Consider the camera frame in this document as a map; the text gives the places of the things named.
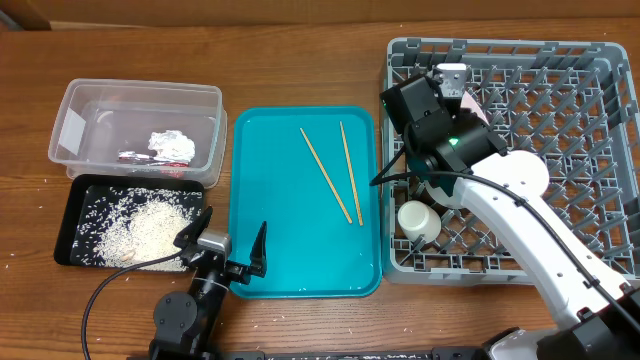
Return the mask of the small white plate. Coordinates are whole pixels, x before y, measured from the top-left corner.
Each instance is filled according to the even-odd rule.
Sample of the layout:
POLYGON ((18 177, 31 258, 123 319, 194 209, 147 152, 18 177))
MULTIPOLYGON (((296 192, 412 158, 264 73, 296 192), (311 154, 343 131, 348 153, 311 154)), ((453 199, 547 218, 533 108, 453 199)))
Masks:
POLYGON ((535 195, 542 196, 550 183, 546 164, 534 153, 514 150, 496 155, 492 160, 501 179, 522 185, 535 195))

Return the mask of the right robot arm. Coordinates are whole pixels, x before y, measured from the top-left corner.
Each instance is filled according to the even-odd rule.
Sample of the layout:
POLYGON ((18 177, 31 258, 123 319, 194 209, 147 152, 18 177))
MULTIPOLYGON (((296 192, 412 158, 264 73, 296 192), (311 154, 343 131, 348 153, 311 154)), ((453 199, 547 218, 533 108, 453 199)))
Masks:
POLYGON ((638 358, 638 289, 543 200, 549 185, 544 162, 509 150, 473 98, 444 85, 420 73, 380 95, 403 139, 404 175, 427 182, 436 202, 477 216, 526 272, 555 323, 547 331, 504 331, 475 358, 638 358))

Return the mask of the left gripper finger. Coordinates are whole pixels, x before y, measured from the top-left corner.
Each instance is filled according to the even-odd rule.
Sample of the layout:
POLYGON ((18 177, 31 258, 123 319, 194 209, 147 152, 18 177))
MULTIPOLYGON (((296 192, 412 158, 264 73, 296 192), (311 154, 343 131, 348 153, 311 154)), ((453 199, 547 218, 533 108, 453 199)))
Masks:
POLYGON ((250 252, 249 272, 252 276, 264 278, 266 275, 266 237, 267 222, 263 221, 250 252))
POLYGON ((197 239, 208 228, 212 212, 212 207, 207 207, 194 221, 176 235, 173 245, 184 249, 191 244, 196 244, 197 239))

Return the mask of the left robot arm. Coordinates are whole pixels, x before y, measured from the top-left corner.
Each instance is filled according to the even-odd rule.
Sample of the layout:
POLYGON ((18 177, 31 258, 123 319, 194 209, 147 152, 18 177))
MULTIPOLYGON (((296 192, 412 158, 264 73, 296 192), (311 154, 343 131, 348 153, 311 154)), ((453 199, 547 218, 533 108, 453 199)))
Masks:
POLYGON ((174 239, 182 250, 179 259, 194 275, 187 291, 170 292, 156 304, 151 359, 215 359, 210 338, 230 284, 247 285, 266 275, 267 223, 260 225, 245 265, 230 259, 231 236, 211 230, 211 216, 207 208, 174 239))

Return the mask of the grey bowl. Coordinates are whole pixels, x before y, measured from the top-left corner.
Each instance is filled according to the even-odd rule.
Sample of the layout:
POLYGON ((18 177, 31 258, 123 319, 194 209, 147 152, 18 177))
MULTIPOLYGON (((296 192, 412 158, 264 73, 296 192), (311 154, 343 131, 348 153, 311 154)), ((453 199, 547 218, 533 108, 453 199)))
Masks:
POLYGON ((450 209, 462 209, 465 180, 458 177, 432 177, 424 183, 429 195, 438 204, 450 209))

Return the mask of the large white plate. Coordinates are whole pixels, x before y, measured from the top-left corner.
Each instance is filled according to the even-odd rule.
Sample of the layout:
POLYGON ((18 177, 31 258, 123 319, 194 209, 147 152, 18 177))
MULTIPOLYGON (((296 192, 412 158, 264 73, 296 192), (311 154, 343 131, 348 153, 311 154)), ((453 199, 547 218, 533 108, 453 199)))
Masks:
POLYGON ((485 113, 481 109, 481 106, 474 100, 469 92, 465 92, 462 96, 461 107, 463 109, 468 109, 471 113, 475 114, 486 124, 489 124, 489 121, 487 120, 485 113))

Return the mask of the red wrapper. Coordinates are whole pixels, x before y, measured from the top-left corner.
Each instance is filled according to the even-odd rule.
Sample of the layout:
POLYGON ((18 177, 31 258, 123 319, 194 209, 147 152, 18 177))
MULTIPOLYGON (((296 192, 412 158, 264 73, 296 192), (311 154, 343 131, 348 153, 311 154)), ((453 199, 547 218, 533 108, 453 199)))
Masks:
POLYGON ((184 175, 182 168, 189 167, 189 165, 184 161, 136 153, 134 151, 120 151, 118 153, 118 162, 130 165, 140 165, 143 167, 143 171, 148 171, 148 167, 161 167, 161 174, 175 178, 182 177, 184 175))

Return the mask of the white cup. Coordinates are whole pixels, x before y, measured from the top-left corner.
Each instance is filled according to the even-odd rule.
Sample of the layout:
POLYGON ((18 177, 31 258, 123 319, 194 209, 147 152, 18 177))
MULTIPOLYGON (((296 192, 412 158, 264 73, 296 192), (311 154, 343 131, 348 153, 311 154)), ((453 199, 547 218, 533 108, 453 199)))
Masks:
POLYGON ((397 220, 404 235, 411 241, 420 236, 433 241, 441 232, 440 216, 434 209, 417 200, 404 203, 398 210, 397 220))

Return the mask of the foil ball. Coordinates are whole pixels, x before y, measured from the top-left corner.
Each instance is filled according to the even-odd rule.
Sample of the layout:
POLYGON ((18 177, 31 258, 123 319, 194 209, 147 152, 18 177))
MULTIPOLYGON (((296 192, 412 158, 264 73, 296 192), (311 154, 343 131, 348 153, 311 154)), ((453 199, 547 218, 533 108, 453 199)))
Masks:
POLYGON ((152 132, 148 149, 173 162, 189 163, 195 156, 195 143, 179 130, 152 132))

